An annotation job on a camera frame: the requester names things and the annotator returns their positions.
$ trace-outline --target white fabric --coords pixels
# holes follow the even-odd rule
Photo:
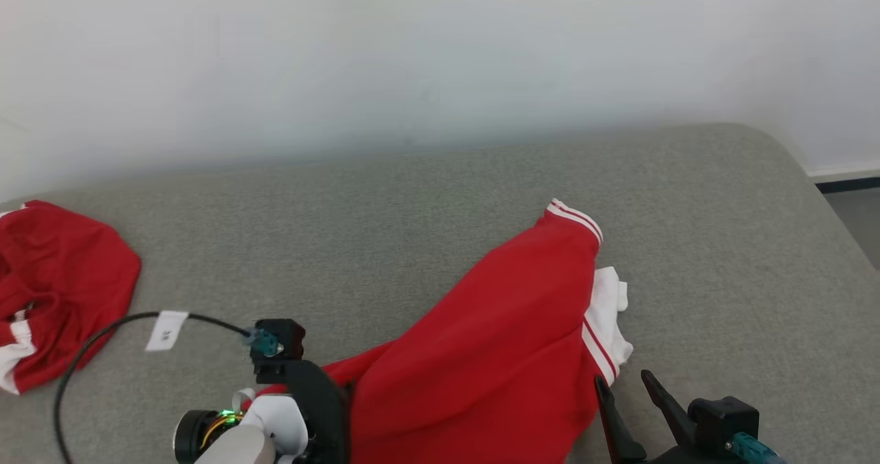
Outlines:
[[[15,366],[19,360],[34,354],[37,348],[31,340],[31,327],[28,326],[27,320],[10,323],[9,328],[16,343],[0,347],[0,388],[18,395],[19,388],[15,385]]]
[[[608,385],[614,382],[620,366],[633,353],[633,345],[623,338],[617,325],[617,314],[629,306],[627,294],[626,282],[620,282],[614,267],[596,270],[581,338]]]
[[[257,398],[257,393],[252,388],[242,388],[232,395],[232,410],[236,413],[241,412],[241,405],[245,401],[252,401]]]

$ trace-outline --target red and white striped cuff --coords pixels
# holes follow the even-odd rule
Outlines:
[[[35,354],[37,348],[31,338],[31,326],[27,320],[7,323],[8,329],[0,332],[0,389],[19,394],[15,382],[15,367],[20,360]]]
[[[599,246],[601,247],[602,241],[604,239],[602,235],[602,229],[595,220],[591,219],[587,216],[587,214],[582,213],[581,211],[574,210],[574,208],[569,208],[562,201],[558,199],[553,199],[552,203],[547,205],[547,211],[550,213],[556,214],[557,217],[563,217],[566,220],[572,220],[572,222],[580,223],[593,235],[596,236],[597,241],[599,242]]]
[[[620,311],[629,304],[626,282],[620,282],[614,267],[596,270],[590,307],[584,313],[581,338],[606,383],[619,376],[620,364],[633,353],[633,345],[623,338],[617,324]]]

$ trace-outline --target gray cushion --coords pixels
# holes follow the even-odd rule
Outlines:
[[[109,223],[144,260],[132,311],[249,325],[289,316],[318,363],[396,338],[469,267],[558,197],[602,225],[635,354],[613,386],[632,433],[673,444],[642,388],[650,369],[687,404],[735,395],[791,462],[866,461],[878,427],[878,282],[795,162],[744,126],[647,138],[281,166],[41,195]],[[0,211],[20,201],[0,205]],[[123,327],[63,406],[75,462],[173,462],[190,408],[251,386],[238,339],[189,322],[144,353]],[[0,395],[0,461],[57,462],[54,385]],[[607,462],[596,423],[572,462]]]

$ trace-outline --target wrinkled red cloth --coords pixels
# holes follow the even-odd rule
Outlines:
[[[398,340],[325,366],[354,382],[352,464],[563,462],[597,410],[584,312],[601,241],[554,200]]]
[[[60,376],[129,310],[140,270],[119,234],[89,217],[44,201],[0,214],[0,388],[20,394]]]

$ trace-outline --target white stripe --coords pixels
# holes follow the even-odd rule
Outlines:
[[[593,336],[590,335],[590,330],[587,329],[587,325],[584,323],[581,324],[581,338],[584,339],[587,351],[590,351],[590,355],[592,355],[593,360],[596,361],[603,376],[606,377],[606,383],[610,386],[614,382],[614,370],[609,366],[608,360],[606,360],[604,354],[602,354],[602,349],[600,349],[600,346],[596,345],[596,341],[594,341]]]
[[[31,327],[28,326],[27,321],[10,323],[9,329],[15,335],[16,343],[0,347],[0,388],[18,395],[19,388],[15,385],[15,366],[19,360],[34,354],[37,348],[31,342]]]
[[[617,323],[615,321],[613,326],[607,327],[607,329],[612,330],[612,332],[607,333],[605,335],[606,338],[602,338],[603,335],[601,335],[601,333],[603,333],[603,331],[597,329],[596,321],[594,321],[590,315],[591,309],[593,309],[594,313],[595,313],[595,308],[593,308],[592,301],[590,301],[590,307],[587,308],[586,313],[584,313],[584,320],[587,322],[587,326],[590,327],[590,330],[593,331],[593,335],[596,335],[596,340],[599,342],[599,347],[604,351],[605,354],[608,355],[608,357],[604,357],[604,355],[603,355],[604,360],[606,360],[606,361],[610,360],[613,363],[614,362],[614,355],[613,355],[613,351],[611,349],[611,345],[612,345],[611,341],[613,341],[613,338],[607,338],[607,337],[608,337],[608,335],[613,335],[613,329],[614,329],[614,327],[617,326]],[[619,370],[620,370],[620,366],[616,366],[616,365],[612,366],[612,371],[616,371],[616,373],[619,373]]]
[[[596,233],[596,229],[594,229],[590,226],[590,223],[586,223],[586,222],[584,222],[584,220],[581,220],[578,217],[575,217],[574,214],[568,214],[565,211],[560,210],[559,208],[553,206],[553,204],[547,206],[547,211],[549,211],[550,213],[556,214],[556,216],[563,217],[563,219],[568,219],[568,220],[572,220],[572,222],[580,223],[580,225],[583,225],[584,227],[590,229],[590,232],[593,232],[593,235],[596,236],[596,241],[598,241],[598,243],[600,245],[602,244],[602,238],[600,237],[599,234]]]
[[[242,388],[235,394],[232,394],[232,410],[235,412],[241,412],[241,405],[246,401],[254,401],[257,398],[257,393],[254,392],[252,388]]]
[[[599,232],[599,240],[604,241],[602,227],[600,227],[600,225],[598,225],[598,223],[596,223],[596,220],[591,219],[588,214],[583,213],[582,211],[575,210],[575,208],[569,208],[568,206],[565,205],[565,203],[563,203],[562,201],[559,201],[556,198],[553,198],[553,202],[558,203],[560,205],[560,207],[563,207],[563,208],[565,208],[565,210],[568,210],[568,211],[571,211],[572,213],[577,214],[579,217],[584,217],[587,220],[587,222],[592,223],[592,225],[596,225],[596,230]]]

